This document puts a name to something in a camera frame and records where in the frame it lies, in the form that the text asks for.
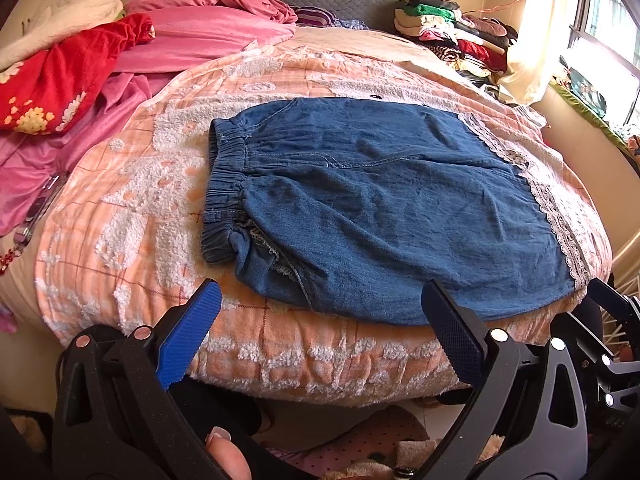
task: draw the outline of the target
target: red floral cloth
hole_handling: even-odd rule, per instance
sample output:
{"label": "red floral cloth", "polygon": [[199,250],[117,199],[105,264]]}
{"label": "red floral cloth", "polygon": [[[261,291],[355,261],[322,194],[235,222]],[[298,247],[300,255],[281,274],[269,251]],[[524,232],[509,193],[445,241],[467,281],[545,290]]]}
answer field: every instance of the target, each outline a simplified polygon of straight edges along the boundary
{"label": "red floral cloth", "polygon": [[154,36],[150,17],[131,14],[14,63],[0,72],[0,128],[65,133],[94,103],[118,55]]}
{"label": "red floral cloth", "polygon": [[467,40],[458,40],[459,49],[465,54],[475,57],[487,65],[491,70],[507,71],[507,57],[489,50],[487,47]]}

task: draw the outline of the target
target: white lace trim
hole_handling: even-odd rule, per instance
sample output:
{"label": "white lace trim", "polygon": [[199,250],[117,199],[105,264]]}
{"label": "white lace trim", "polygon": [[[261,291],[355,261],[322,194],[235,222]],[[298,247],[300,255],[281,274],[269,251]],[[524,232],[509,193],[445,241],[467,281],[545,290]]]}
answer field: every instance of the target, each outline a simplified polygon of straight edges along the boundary
{"label": "white lace trim", "polygon": [[587,261],[574,232],[556,206],[556,200],[550,186],[537,182],[533,177],[531,169],[536,164],[535,159],[528,157],[526,152],[516,152],[507,148],[477,116],[464,112],[458,117],[492,152],[522,170],[522,176],[527,179],[533,198],[538,202],[540,211],[546,215],[546,220],[551,225],[551,230],[556,235],[560,249],[566,257],[569,273],[575,280],[575,289],[579,290],[587,286],[591,279]]}

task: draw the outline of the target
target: pile of clothes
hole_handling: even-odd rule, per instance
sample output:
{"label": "pile of clothes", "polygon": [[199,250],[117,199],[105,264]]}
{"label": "pile of clothes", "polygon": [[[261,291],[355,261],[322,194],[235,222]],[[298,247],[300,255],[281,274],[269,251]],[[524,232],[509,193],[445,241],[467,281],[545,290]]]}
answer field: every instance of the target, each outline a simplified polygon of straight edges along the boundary
{"label": "pile of clothes", "polygon": [[507,49],[518,39],[499,20],[462,14],[451,0],[407,0],[394,25],[403,36],[431,50],[479,88],[494,85],[507,70]]}

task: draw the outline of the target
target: bedspread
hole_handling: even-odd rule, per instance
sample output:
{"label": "bedspread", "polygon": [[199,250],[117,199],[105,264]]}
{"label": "bedspread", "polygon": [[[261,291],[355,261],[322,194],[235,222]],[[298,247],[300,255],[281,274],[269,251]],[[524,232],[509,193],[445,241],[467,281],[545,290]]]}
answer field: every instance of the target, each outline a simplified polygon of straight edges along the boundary
{"label": "bedspread", "polygon": [[558,235],[577,290],[545,308],[489,323],[543,342],[591,277],[606,278],[610,247],[583,185],[540,131],[514,110],[410,62],[281,44],[188,70],[138,108],[124,130],[90,150],[50,214],[36,262],[46,323],[67,343],[103,322],[129,333],[184,303],[207,276],[222,310],[190,374],[256,396],[363,405],[435,395],[457,379],[430,327],[326,316],[267,300],[208,267],[199,250],[210,120],[295,97],[342,96],[467,112],[494,152],[521,164]]}

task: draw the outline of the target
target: blue object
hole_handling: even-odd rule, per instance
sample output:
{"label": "blue object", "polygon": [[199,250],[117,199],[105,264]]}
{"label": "blue object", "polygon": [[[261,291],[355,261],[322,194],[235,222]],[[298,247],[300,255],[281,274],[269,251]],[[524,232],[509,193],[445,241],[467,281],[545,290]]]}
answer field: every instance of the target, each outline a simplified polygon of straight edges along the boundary
{"label": "blue object", "polygon": [[575,290],[520,170],[454,113],[276,101],[214,120],[209,156],[204,258],[268,298],[424,325],[432,279],[485,320]]}
{"label": "blue object", "polygon": [[213,280],[205,280],[184,305],[180,320],[158,349],[156,376],[164,390],[184,377],[221,305],[222,292]]}

